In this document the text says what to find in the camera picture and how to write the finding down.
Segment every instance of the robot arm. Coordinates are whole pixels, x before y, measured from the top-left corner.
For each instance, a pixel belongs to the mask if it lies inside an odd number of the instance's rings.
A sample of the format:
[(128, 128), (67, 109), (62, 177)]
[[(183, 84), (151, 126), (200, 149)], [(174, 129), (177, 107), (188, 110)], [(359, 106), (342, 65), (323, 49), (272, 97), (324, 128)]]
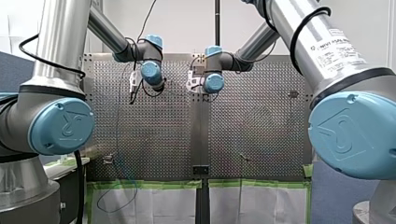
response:
[(279, 34), (264, 23), (235, 54), (223, 52), (220, 46), (207, 48), (203, 90), (206, 93), (220, 92), (224, 87), (222, 71), (250, 71), (254, 62), (278, 39)]
[(91, 7), (88, 28), (112, 51), (114, 59), (121, 63), (139, 61), (142, 78), (155, 90), (162, 91), (163, 40), (157, 35), (147, 35), (132, 45), (108, 18), (95, 6)]
[[(87, 26), (113, 50), (115, 60), (142, 61), (142, 78), (154, 90), (163, 88), (161, 38), (148, 35), (130, 45), (90, 0), (46, 1), (36, 55), (80, 70)], [(36, 61), (32, 78), (21, 84), (18, 99), (0, 105), (0, 157), (63, 155), (84, 145), (94, 120), (84, 102), (81, 79), (81, 74)]]
[[(279, 36), (296, 70), (314, 92), (309, 137), (333, 169), (362, 179), (394, 179), (396, 173), (396, 76), (369, 64), (344, 32), (330, 21), (331, 10), (316, 0), (245, 0), (267, 25), (234, 55), (248, 71)], [(204, 90), (219, 92), (222, 70), (235, 71), (231, 55), (206, 49)]]

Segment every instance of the metal rod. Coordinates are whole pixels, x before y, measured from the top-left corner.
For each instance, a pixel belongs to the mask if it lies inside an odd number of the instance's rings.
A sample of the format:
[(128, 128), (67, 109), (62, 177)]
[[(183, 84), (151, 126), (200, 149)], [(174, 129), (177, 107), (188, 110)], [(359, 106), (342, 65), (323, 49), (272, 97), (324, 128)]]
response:
[[(80, 69), (91, 0), (45, 1), (36, 55), (65, 67)], [(22, 85), (45, 86), (83, 94), (77, 74), (35, 62), (32, 78)]]
[(216, 45), (220, 46), (220, 0), (215, 0)]
[(254, 61), (260, 57), (279, 38), (279, 34), (264, 23), (237, 52), (237, 56), (246, 61)]
[(128, 41), (121, 32), (94, 5), (91, 6), (88, 28), (116, 54), (128, 47)]

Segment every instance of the pegboard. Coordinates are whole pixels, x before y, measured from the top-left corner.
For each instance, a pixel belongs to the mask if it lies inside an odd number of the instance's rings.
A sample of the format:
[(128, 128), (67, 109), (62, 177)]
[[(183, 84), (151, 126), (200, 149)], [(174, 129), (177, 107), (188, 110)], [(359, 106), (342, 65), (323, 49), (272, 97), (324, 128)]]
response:
[(224, 74), (211, 105), (212, 178), (301, 179), (306, 148), (307, 90), (286, 56), (271, 56), (248, 73)]
[[(191, 96), (184, 79), (190, 57), (186, 61), (168, 57), (171, 61), (163, 62), (168, 80), (163, 94), (154, 98), (140, 90), (135, 103), (129, 105), (129, 76), (134, 64), (116, 63), (110, 54), (86, 55), (84, 87), (96, 117), (87, 150), (92, 158), (90, 180), (191, 179)], [(114, 161), (105, 164), (104, 157), (109, 155), (114, 155)]]
[[(192, 179), (193, 161), (208, 164), (211, 178), (304, 178), (303, 164), (311, 156), (305, 131), (308, 94), (289, 57), (271, 56), (248, 73), (225, 72), (225, 89), (211, 104), (194, 102), (196, 96), (186, 91), (191, 60), (165, 54), (165, 92), (152, 98), (141, 91), (128, 105), (133, 64), (115, 63), (111, 54), (85, 56), (84, 91), (96, 117), (87, 146), (88, 179)], [(297, 97), (290, 97), (295, 92)], [(208, 117), (196, 116), (203, 110)], [(197, 141), (205, 143), (197, 146)], [(110, 154), (113, 164), (104, 164)]]

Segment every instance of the black cable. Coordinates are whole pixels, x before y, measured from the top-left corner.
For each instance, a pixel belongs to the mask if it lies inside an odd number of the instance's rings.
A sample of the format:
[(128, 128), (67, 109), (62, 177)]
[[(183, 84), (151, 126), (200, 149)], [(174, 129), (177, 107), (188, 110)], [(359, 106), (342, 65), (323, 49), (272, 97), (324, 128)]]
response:
[[(118, 155), (120, 154), (120, 144), (119, 144), (119, 140), (120, 140), (120, 103), (121, 103), (121, 87), (122, 87), (122, 81), (123, 81), (123, 79), (124, 79), (124, 75), (125, 75), (126, 69), (127, 69), (130, 65), (131, 65), (131, 63), (128, 63), (128, 64), (124, 67), (124, 69), (123, 69), (123, 71), (122, 71), (121, 78), (120, 78), (120, 85), (119, 85), (119, 93), (118, 93), (118, 98), (117, 98), (117, 115), (116, 115), (116, 127), (115, 127), (115, 129), (116, 129), (116, 131), (115, 131), (116, 136), (115, 136), (115, 138), (116, 138), (116, 150), (117, 150)], [(134, 197), (133, 197), (127, 204), (123, 205), (122, 207), (120, 207), (120, 208), (118, 208), (118, 209), (116, 209), (116, 210), (114, 210), (114, 211), (107, 211), (106, 209), (102, 208), (102, 207), (100, 206), (99, 203), (103, 200), (103, 198), (104, 198), (111, 190), (113, 190), (113, 189), (114, 189), (116, 186), (118, 186), (118, 185), (119, 185), (119, 184), (113, 186), (111, 189), (108, 189), (104, 194), (102, 194), (102, 195), (99, 197), (98, 201), (96, 202), (96, 207), (97, 207), (99, 210), (101, 210), (101, 211), (103, 211), (103, 212), (105, 212), (105, 213), (108, 213), (108, 214), (116, 213), (116, 212), (120, 211), (121, 209), (125, 208), (126, 206), (128, 206), (128, 205), (135, 199), (136, 194), (137, 194), (137, 188), (136, 188), (136, 192), (135, 192), (135, 194), (134, 194)]]
[(131, 93), (131, 99), (130, 99), (131, 102), (129, 102), (130, 105), (133, 105), (134, 102), (136, 101), (137, 94), (139, 93), (139, 90), (140, 90), (140, 87), (142, 86), (142, 83), (143, 83), (143, 79), (140, 81), (139, 86), (137, 86), (136, 92), (132, 92)]
[(216, 94), (216, 96), (213, 98), (213, 100), (209, 100), (209, 99), (203, 99), (203, 100), (204, 100), (205, 102), (208, 102), (208, 103), (212, 104), (213, 102), (216, 101), (216, 99), (218, 99), (218, 97), (219, 97), (219, 93)]
[(134, 71), (136, 71), (137, 67), (137, 60), (140, 56), (140, 51), (139, 47), (137, 46), (136, 42), (131, 38), (131, 37), (125, 37), (126, 40), (131, 40), (133, 45), (132, 45), (132, 56), (134, 57)]
[(74, 68), (65, 67), (65, 66), (60, 65), (60, 64), (58, 64), (58, 63), (53, 63), (53, 62), (47, 61), (47, 60), (45, 60), (45, 59), (42, 59), (42, 58), (40, 58), (40, 57), (34, 55), (33, 53), (31, 53), (31, 52), (29, 52), (29, 51), (27, 51), (26, 49), (23, 48), (23, 46), (25, 46), (26, 44), (28, 44), (28, 43), (34, 41), (34, 40), (37, 39), (37, 38), (38, 38), (38, 34), (37, 34), (37, 35), (34, 35), (34, 36), (32, 36), (32, 37), (30, 37), (30, 38), (28, 38), (28, 39), (26, 39), (26, 40), (23, 40), (23, 41), (20, 43), (20, 50), (21, 50), (23, 53), (29, 55), (30, 57), (32, 57), (32, 58), (34, 58), (34, 59), (36, 59), (36, 60), (38, 60), (38, 61), (40, 61), (40, 62), (42, 62), (42, 63), (48, 64), (48, 65), (50, 65), (50, 66), (52, 66), (52, 67), (61, 68), (61, 69), (63, 69), (63, 70), (69, 71), (69, 72), (77, 73), (78, 76), (79, 76), (81, 79), (83, 79), (83, 78), (86, 76), (85, 73), (84, 73), (83, 71), (80, 71), (80, 70), (74, 69)]
[(265, 21), (267, 22), (268, 26), (271, 29), (273, 29), (273, 31), (277, 32), (277, 29), (275, 28), (275, 26), (270, 21), (270, 17), (268, 15), (268, 11), (267, 11), (267, 3), (266, 2), (267, 2), (266, 0), (262, 0), (262, 9), (264, 10)]
[(113, 190), (116, 186), (119, 186), (119, 185), (120, 185), (120, 184), (114, 185), (111, 189), (108, 189), (104, 194), (102, 194), (102, 195), (100, 196), (100, 198), (99, 198), (98, 201), (96, 202), (96, 207), (97, 207), (99, 210), (101, 210), (102, 212), (108, 213), (108, 214), (116, 213), (116, 212), (122, 210), (123, 208), (125, 208), (126, 206), (128, 206), (129, 204), (131, 204), (131, 203), (134, 201), (134, 199), (136, 198), (136, 195), (137, 195), (137, 189), (136, 189), (136, 191), (134, 192), (134, 197), (133, 197), (128, 203), (126, 203), (125, 205), (123, 205), (123, 206), (117, 208), (117, 209), (114, 210), (114, 211), (107, 211), (105, 208), (103, 208), (103, 207), (100, 206), (99, 203), (103, 200), (103, 198), (104, 198), (111, 190)]
[(139, 36), (137, 37), (137, 39), (140, 39), (140, 37), (142, 36), (143, 32), (145, 31), (146, 23), (148, 22), (149, 15), (151, 14), (151, 11), (152, 11), (152, 9), (154, 8), (156, 2), (157, 2), (157, 0), (154, 0), (154, 1), (152, 2), (151, 8), (149, 9), (149, 12), (148, 12), (148, 15), (147, 15), (147, 17), (146, 17), (146, 19), (145, 19), (145, 22), (143, 23), (142, 31), (140, 32), (140, 34), (139, 34)]
[(238, 65), (239, 71), (235, 71), (236, 74), (241, 74), (242, 73), (242, 66), (241, 63), (236, 59), (235, 55), (233, 53), (230, 52), (226, 52), (224, 51), (223, 53), (226, 53), (228, 55), (230, 55), (233, 58), (233, 63), (236, 63), (236, 65)]
[(143, 91), (145, 92), (145, 94), (147, 95), (147, 96), (149, 96), (149, 97), (152, 97), (152, 98), (155, 98), (155, 97), (158, 97), (158, 96), (160, 96), (161, 94), (163, 94), (163, 90), (164, 90), (164, 88), (160, 91), (160, 92), (158, 92), (157, 94), (155, 94), (155, 95), (151, 95), (147, 90), (146, 90), (146, 88), (145, 88), (145, 82), (142, 80), (142, 89), (143, 89)]
[(159, 46), (155, 45), (154, 43), (147, 40), (146, 38), (137, 39), (137, 43), (139, 43), (139, 41), (141, 41), (141, 40), (148, 42), (152, 47), (154, 47), (156, 50), (158, 50), (158, 52), (161, 54), (161, 60), (163, 59), (163, 50)]
[(195, 63), (195, 61), (197, 61), (199, 58), (202, 59), (202, 56), (196, 57), (196, 58), (194, 58), (194, 59), (191, 61), (190, 70), (192, 70), (192, 69), (194, 68), (194, 63)]
[(257, 63), (257, 62), (261, 62), (261, 61), (265, 60), (266, 58), (268, 58), (268, 57), (272, 54), (272, 52), (273, 52), (274, 49), (275, 49), (276, 42), (274, 42), (274, 44), (273, 44), (271, 50), (270, 50), (266, 55), (262, 56), (260, 59), (257, 59), (257, 60), (255, 60), (255, 61), (248, 61), (248, 60), (242, 59), (241, 57), (238, 56), (238, 53), (236, 53), (236, 55), (235, 55), (236, 60), (237, 60), (237, 61), (240, 61), (240, 62), (242, 62), (242, 63)]
[(297, 63), (296, 60), (296, 48), (297, 48), (297, 40), (298, 37), (301, 33), (301, 31), (305, 28), (305, 26), (316, 16), (326, 14), (328, 16), (332, 15), (332, 10), (329, 7), (319, 7), (313, 12), (311, 12), (309, 15), (307, 15), (303, 20), (301, 21), (300, 25), (297, 27), (296, 31), (293, 34), (293, 37), (290, 42), (290, 57), (291, 57), (291, 62), (293, 63), (294, 68), (300, 73), (300, 75), (303, 75), (301, 73), (300, 67)]
[(75, 151), (76, 163), (77, 163), (77, 175), (78, 175), (78, 214), (77, 224), (82, 224), (82, 218), (84, 216), (84, 170), (82, 167), (82, 160), (79, 151)]

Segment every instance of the metal stand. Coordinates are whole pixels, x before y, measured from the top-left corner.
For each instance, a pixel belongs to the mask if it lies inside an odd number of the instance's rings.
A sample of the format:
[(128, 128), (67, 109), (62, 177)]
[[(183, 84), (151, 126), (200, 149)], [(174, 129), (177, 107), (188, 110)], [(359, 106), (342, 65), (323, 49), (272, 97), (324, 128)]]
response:
[(353, 208), (353, 224), (396, 223), (396, 181), (382, 180), (370, 202)]
[(48, 181), (38, 157), (0, 164), (0, 223), (59, 224), (59, 184)]

